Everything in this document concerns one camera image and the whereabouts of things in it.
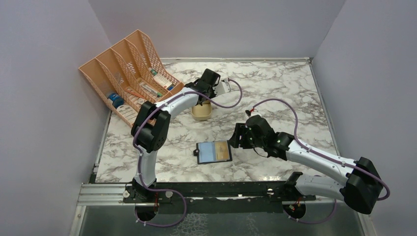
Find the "yellow credit card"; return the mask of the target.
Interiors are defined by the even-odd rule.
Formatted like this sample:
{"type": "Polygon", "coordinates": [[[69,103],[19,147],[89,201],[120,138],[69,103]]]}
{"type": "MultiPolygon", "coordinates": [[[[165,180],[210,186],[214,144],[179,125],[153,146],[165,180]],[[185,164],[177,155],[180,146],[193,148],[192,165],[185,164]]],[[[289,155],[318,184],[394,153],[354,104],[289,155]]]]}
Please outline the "yellow credit card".
{"type": "Polygon", "coordinates": [[[218,141],[214,143],[215,161],[230,161],[231,156],[229,152],[229,144],[227,141],[218,141]]]}

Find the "black leather card holder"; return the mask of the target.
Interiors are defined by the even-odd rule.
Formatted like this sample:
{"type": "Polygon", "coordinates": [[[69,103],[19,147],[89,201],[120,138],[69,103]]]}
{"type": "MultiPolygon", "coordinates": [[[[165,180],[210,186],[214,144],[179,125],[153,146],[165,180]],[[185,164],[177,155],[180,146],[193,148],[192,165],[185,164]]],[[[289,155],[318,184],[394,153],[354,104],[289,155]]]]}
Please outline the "black leather card holder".
{"type": "MultiPolygon", "coordinates": [[[[193,155],[197,158],[197,163],[199,165],[201,164],[210,164],[210,163],[221,163],[221,162],[216,162],[215,161],[215,148],[214,148],[214,142],[201,142],[201,143],[197,143],[196,144],[196,148],[193,150],[193,155]]],[[[231,147],[229,145],[229,152],[230,152],[230,156],[231,159],[230,161],[233,160],[232,157],[232,152],[231,152],[231,147]]]]}

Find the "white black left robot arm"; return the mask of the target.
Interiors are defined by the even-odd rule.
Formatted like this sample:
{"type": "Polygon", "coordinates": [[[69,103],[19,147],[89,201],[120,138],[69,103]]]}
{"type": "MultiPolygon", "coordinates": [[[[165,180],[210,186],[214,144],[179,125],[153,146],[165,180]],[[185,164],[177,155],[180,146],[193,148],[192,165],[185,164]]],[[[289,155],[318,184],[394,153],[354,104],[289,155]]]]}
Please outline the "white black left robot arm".
{"type": "Polygon", "coordinates": [[[136,196],[143,202],[153,199],[156,181],[155,165],[158,150],[164,145],[171,119],[181,112],[216,97],[214,87],[220,84],[221,76],[206,69],[201,78],[186,84],[173,96],[157,103],[145,102],[134,121],[131,134],[133,146],[139,152],[137,173],[139,184],[136,196]]]}

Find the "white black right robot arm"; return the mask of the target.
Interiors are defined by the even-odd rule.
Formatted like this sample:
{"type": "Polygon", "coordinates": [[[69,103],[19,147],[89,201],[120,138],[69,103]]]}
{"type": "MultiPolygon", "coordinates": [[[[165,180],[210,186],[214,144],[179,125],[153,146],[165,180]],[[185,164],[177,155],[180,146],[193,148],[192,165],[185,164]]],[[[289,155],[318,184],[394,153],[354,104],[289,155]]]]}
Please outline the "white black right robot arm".
{"type": "Polygon", "coordinates": [[[236,123],[228,143],[233,148],[261,148],[268,157],[296,162],[322,174],[322,177],[292,175],[284,186],[284,195],[290,200],[304,195],[324,196],[344,201],[362,214],[370,214],[383,188],[371,160],[365,157],[353,160],[316,151],[294,135],[275,132],[260,115],[250,117],[246,123],[236,123]]]}

